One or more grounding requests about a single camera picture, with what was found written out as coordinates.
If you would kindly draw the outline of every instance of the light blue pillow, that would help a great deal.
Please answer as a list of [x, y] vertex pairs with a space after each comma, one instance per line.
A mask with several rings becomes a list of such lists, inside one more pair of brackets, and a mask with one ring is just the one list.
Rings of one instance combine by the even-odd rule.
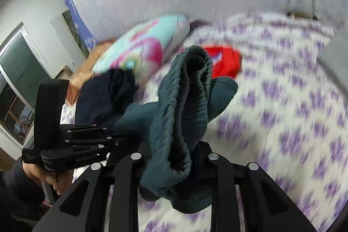
[[132, 70], [141, 85], [161, 67], [163, 61], [186, 38], [190, 23], [183, 15], [168, 15], [139, 24], [119, 38], [97, 60], [93, 72], [112, 68]]

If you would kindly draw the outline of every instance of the human hand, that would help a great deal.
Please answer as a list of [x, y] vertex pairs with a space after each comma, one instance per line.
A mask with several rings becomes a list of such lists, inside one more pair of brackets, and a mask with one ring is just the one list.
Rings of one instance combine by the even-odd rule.
[[38, 186], [41, 181], [53, 185], [53, 188], [61, 195], [72, 183], [74, 171], [67, 171], [58, 174], [58, 180], [52, 173], [37, 164], [26, 164], [22, 162], [25, 174], [32, 179]]

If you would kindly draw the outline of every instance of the dark green fabric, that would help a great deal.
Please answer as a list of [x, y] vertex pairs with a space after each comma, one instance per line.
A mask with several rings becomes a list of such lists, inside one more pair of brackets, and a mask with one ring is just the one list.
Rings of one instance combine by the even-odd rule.
[[152, 158], [140, 185], [172, 203], [178, 196], [175, 184], [190, 173], [190, 152], [203, 137], [208, 122], [227, 107], [238, 89], [229, 77], [212, 80], [212, 68], [206, 50], [197, 45], [187, 48], [163, 78], [158, 102], [132, 103], [115, 124], [117, 133], [135, 133], [149, 142]]

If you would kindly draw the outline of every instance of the window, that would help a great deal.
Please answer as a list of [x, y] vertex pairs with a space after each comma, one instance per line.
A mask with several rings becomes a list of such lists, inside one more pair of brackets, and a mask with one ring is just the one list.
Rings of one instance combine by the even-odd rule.
[[0, 124], [23, 145], [34, 122], [39, 83], [50, 76], [23, 24], [12, 34], [0, 47]]

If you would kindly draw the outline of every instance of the red clothing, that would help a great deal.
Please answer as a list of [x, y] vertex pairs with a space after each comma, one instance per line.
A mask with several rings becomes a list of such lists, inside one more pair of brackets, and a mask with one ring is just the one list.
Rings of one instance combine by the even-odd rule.
[[213, 76], [217, 78], [228, 76], [233, 79], [241, 71], [241, 55], [232, 47], [204, 47], [213, 60]]

